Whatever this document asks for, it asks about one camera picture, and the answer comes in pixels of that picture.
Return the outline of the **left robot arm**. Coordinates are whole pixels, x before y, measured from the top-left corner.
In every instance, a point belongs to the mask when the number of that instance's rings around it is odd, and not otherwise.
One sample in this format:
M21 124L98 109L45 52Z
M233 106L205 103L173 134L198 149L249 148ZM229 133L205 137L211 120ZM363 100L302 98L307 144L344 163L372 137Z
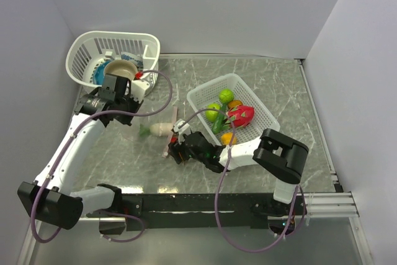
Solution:
M131 92L128 78L107 74L102 86L82 96L68 131L56 153L33 182L22 182L17 195L32 220L69 230L79 218L103 210L114 217L123 210L122 191L98 184L87 191L73 192L83 161L108 124L116 120L130 125L142 100Z

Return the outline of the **brown fake food piece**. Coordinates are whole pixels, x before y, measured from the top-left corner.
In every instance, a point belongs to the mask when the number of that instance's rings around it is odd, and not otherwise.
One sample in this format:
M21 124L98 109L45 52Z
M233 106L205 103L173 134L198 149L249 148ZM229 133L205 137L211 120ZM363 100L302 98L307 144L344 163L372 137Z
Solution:
M228 103L228 108L233 109L237 106L241 106L243 103L240 100L233 100Z

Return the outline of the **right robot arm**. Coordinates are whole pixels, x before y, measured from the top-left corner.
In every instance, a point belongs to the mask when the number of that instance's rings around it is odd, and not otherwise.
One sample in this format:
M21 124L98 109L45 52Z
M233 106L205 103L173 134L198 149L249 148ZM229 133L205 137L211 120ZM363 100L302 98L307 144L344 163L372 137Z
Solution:
M202 133L182 135L168 145L177 164L194 159L214 173L231 171L258 164L275 178L271 206L274 212L286 214L293 207L293 193L300 183L309 148L300 141L267 128L260 137L228 146L213 145Z

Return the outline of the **white perforated rectangular basket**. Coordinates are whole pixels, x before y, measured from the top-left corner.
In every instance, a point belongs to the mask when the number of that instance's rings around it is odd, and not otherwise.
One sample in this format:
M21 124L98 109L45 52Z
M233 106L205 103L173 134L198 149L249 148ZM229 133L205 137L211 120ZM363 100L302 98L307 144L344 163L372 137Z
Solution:
M224 89L231 90L236 100L255 110L252 122L247 127L236 129L238 144L260 137L266 128L280 130L280 124L270 110L237 74L229 73L197 86L187 93L187 100L195 112L213 103L222 105L219 94Z

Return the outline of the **green fake apple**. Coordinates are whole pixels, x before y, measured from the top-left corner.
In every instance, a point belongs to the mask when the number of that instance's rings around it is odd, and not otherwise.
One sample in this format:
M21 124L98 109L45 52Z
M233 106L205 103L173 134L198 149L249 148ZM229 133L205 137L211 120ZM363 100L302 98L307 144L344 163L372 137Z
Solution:
M220 105L215 102L215 103L209 104L207 106L207 109L208 110L205 111L205 117L209 122L214 123L214 121L216 120L216 118L218 116L218 110L220 110Z

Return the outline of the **clear zip top bag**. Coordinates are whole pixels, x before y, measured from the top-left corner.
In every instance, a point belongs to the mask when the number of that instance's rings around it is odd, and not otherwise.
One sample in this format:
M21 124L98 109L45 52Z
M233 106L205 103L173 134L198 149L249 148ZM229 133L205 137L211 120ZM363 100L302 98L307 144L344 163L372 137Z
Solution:
M173 137L173 126L177 120L178 108L169 105L160 113L147 117L134 117L130 126L122 126L122 136L128 141L144 145L146 142L162 158L168 156L168 144Z

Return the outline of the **green fake chili pepper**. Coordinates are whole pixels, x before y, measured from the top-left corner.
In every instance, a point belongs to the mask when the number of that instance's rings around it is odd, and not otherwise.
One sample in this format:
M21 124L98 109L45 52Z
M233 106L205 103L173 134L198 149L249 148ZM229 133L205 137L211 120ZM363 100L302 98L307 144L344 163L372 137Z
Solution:
M212 126L212 132L215 135L228 128L228 124L226 123L226 120L227 120L226 112L220 110Z

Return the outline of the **red fake strawberry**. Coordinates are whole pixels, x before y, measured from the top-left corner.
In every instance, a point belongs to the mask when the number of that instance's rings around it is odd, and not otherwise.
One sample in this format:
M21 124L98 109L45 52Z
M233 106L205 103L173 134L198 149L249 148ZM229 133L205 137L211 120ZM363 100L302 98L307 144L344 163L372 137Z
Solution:
M235 128L248 126L255 115L255 110L251 106L239 105L230 109L227 113L227 118L225 119L225 125Z

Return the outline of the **orange fake fruit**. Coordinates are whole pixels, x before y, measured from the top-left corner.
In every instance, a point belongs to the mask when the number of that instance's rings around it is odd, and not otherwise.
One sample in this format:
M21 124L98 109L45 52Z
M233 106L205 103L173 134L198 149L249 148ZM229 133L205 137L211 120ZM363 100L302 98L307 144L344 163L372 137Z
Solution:
M233 135L233 132L224 133L220 138L222 145L235 145L238 141L237 137Z

